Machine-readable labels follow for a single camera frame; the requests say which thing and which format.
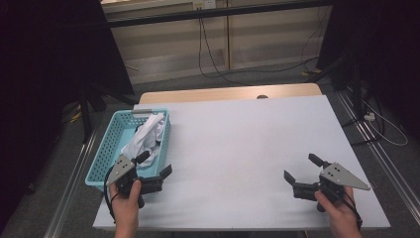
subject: hand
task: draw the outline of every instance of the hand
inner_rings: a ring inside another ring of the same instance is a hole
[[[110,185],[110,196],[115,196],[111,203],[115,215],[116,238],[135,237],[139,227],[138,198],[141,188],[142,183],[139,180],[135,180],[130,196],[127,198],[123,194],[118,193],[117,186],[114,183]]]
[[[350,205],[352,205],[353,189],[349,186],[345,187],[346,195],[343,199]],[[351,209],[338,200],[334,204],[321,192],[316,191],[315,197],[318,202],[325,208],[330,215],[330,228],[335,238],[362,238],[362,234],[358,229],[356,216]]]

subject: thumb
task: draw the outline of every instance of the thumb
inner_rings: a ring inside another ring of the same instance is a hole
[[[130,202],[134,202],[137,204],[137,200],[139,199],[141,189],[142,189],[142,183],[139,180],[135,180],[133,182],[133,186],[130,191],[130,197],[129,197]]]
[[[321,191],[315,191],[315,197],[331,216],[337,214],[338,210],[333,203]]]

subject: teal basket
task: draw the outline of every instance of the teal basket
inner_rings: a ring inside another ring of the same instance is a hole
[[[117,111],[105,132],[93,163],[86,176],[85,183],[103,191],[104,180],[109,169],[121,154],[121,149],[134,137],[136,128],[143,125],[151,114],[163,113],[164,129],[159,153],[154,162],[144,168],[137,167],[137,175],[143,178],[158,176],[166,158],[167,143],[170,134],[169,114],[166,109]]]

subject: table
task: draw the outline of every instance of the table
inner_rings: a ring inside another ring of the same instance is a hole
[[[300,86],[311,90],[305,95]],[[293,90],[300,96],[290,97]],[[237,100],[225,100],[229,94]],[[261,94],[277,98],[254,100]],[[141,102],[139,108],[169,109],[166,163],[173,167],[163,191],[144,197],[141,230],[327,229],[327,215],[315,202],[293,198],[282,178],[288,170],[298,181],[316,181],[320,169],[309,153],[368,181],[315,84],[147,93]],[[355,190],[355,198],[364,201],[358,204],[364,228],[389,227],[372,190]],[[104,202],[93,226],[115,228]]]

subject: white cloth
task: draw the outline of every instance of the white cloth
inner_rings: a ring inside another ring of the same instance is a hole
[[[121,149],[121,154],[128,159],[134,159],[142,152],[149,151],[151,155],[140,164],[140,167],[150,166],[158,155],[157,141],[161,140],[163,120],[163,113],[151,115],[144,125],[139,126],[133,139]]]

